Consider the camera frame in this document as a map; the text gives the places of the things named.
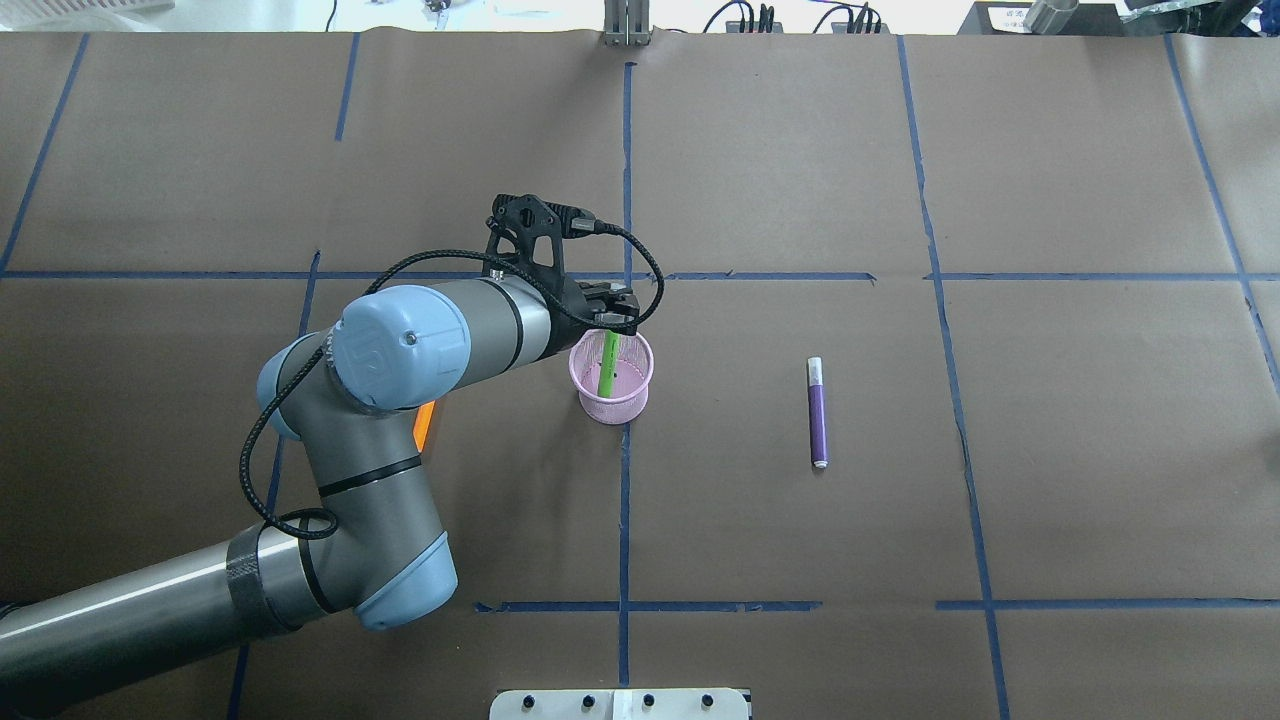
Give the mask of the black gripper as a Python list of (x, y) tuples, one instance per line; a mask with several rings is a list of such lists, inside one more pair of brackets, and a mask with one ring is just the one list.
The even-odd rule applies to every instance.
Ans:
[(634, 336), (637, 332), (640, 304), (634, 290), (625, 284), (611, 282), (568, 281), (563, 287), (559, 314), (568, 322), (586, 328), (598, 325), (620, 325), (613, 332)]

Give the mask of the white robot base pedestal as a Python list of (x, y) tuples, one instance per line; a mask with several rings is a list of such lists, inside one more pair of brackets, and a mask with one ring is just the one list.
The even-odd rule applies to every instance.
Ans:
[(750, 693), (730, 687), (503, 691), (489, 719), (753, 719)]

